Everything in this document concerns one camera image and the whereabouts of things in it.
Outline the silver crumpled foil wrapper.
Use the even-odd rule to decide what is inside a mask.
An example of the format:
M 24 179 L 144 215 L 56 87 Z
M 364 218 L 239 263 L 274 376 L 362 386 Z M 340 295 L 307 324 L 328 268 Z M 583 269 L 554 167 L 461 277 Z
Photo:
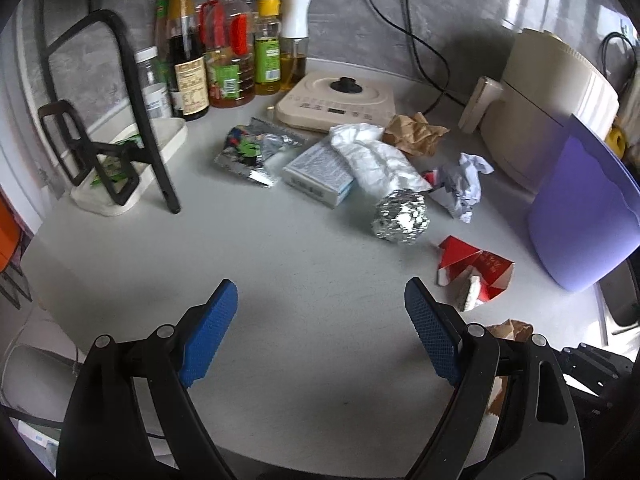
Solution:
M 482 198 L 481 174 L 492 174 L 494 167 L 480 155 L 461 153 L 457 162 L 447 162 L 422 177 L 431 185 L 428 195 L 444 207 L 452 218 L 469 224 L 473 208 Z

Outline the small white cardboard box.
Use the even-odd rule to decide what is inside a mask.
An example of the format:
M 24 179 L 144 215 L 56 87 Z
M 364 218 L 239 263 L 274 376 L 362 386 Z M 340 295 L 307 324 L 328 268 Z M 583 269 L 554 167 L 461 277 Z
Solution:
M 330 208 L 340 206 L 355 183 L 348 163 L 329 140 L 311 145 L 289 162 L 282 180 Z

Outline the yellow detergent bottle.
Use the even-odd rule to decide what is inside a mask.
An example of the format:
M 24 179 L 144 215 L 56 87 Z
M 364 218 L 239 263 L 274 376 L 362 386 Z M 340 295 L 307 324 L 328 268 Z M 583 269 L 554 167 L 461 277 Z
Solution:
M 616 155 L 617 158 L 622 159 L 626 152 L 626 136 L 620 128 L 613 126 L 604 140 L 608 148 Z

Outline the yellow cap green label bottle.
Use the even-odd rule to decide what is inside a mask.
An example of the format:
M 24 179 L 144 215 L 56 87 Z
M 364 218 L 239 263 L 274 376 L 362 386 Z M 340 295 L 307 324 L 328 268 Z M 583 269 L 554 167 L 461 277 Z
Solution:
M 280 0 L 258 0 L 254 23 L 255 92 L 270 96 L 280 90 Z

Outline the red label sauce bottle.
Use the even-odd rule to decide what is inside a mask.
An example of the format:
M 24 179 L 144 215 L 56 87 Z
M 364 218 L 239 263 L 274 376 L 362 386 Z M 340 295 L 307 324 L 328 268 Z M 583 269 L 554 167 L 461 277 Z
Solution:
M 198 22 L 198 40 L 203 51 L 210 46 L 213 37 L 214 11 L 216 0 L 193 0 L 196 21 Z

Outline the silver snack wrapper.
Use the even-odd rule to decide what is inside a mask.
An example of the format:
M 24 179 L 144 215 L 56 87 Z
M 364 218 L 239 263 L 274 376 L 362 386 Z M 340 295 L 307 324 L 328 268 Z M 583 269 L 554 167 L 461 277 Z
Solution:
M 270 159 L 305 144 L 306 139 L 290 128 L 253 117 L 248 125 L 229 130 L 215 164 L 263 188 L 272 188 L 278 176 Z

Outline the purple plastic bucket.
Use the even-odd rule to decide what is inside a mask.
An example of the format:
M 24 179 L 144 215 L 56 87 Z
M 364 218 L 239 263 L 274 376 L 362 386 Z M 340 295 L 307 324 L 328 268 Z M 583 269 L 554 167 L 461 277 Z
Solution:
M 639 185 L 577 117 L 564 131 L 561 154 L 527 223 L 549 275 L 569 292 L 581 292 L 639 248 Z

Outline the beige induction cooker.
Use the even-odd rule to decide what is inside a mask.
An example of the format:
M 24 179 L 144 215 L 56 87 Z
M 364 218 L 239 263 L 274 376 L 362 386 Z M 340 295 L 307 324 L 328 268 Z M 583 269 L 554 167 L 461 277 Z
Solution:
M 299 81 L 274 109 L 290 127 L 328 132 L 343 124 L 385 127 L 396 115 L 393 90 L 372 80 L 313 72 Z

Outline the aluminium foil ball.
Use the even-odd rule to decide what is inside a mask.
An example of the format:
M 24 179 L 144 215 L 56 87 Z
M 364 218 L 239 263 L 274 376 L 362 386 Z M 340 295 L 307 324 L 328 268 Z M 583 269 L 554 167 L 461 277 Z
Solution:
M 376 205 L 372 231 L 381 240 L 413 244 L 429 225 L 424 196 L 404 188 L 391 192 Z

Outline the dark soy sauce bottle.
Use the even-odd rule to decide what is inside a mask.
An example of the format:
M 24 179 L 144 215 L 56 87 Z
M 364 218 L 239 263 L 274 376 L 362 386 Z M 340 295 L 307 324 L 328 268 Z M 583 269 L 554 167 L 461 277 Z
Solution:
M 166 32 L 170 90 L 176 111 L 187 122 L 209 109 L 204 51 L 193 0 L 169 0 Z

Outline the brown torn paper bag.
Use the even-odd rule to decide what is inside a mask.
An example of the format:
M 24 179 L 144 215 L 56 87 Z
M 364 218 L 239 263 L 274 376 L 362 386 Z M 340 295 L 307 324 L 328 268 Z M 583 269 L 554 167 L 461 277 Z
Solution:
M 524 342 L 528 337 L 533 335 L 534 326 L 509 318 L 501 324 L 488 326 L 487 330 L 492 336 L 499 339 Z M 506 396 L 507 384 L 508 378 L 506 376 L 498 376 L 495 378 L 486 410 L 488 415 L 500 416 L 504 397 Z

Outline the red paper carton piece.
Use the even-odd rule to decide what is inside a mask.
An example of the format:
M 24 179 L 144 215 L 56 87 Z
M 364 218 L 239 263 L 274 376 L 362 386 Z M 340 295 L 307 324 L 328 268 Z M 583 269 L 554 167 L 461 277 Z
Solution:
M 457 287 L 457 308 L 469 312 L 501 295 L 509 286 L 514 262 L 454 236 L 439 245 L 439 286 Z

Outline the cream air fryer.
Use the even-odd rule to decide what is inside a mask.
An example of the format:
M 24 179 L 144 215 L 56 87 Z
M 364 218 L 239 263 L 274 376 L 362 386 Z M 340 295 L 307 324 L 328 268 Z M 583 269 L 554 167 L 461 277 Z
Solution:
M 603 140 L 619 107 L 612 84 L 588 58 L 551 32 L 526 28 L 501 79 L 478 78 L 458 127 L 479 132 L 501 170 L 537 193 L 560 156 L 570 118 Z

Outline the green label sauce bottle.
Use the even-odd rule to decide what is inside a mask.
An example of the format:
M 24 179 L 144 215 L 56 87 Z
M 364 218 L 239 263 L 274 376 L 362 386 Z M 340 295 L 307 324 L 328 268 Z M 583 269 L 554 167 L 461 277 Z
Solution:
M 167 58 L 167 21 L 169 0 L 155 0 L 155 20 L 153 27 L 154 46 L 157 48 L 157 57 L 165 63 Z

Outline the white crumpled plastic bag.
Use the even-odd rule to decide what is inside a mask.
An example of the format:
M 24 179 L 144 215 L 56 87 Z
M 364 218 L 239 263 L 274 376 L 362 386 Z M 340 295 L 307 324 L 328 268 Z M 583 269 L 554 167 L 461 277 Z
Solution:
M 432 186 L 393 145 L 382 141 L 384 128 L 366 124 L 344 124 L 330 129 L 329 141 L 347 162 L 360 188 L 375 200 L 391 192 L 431 191 Z

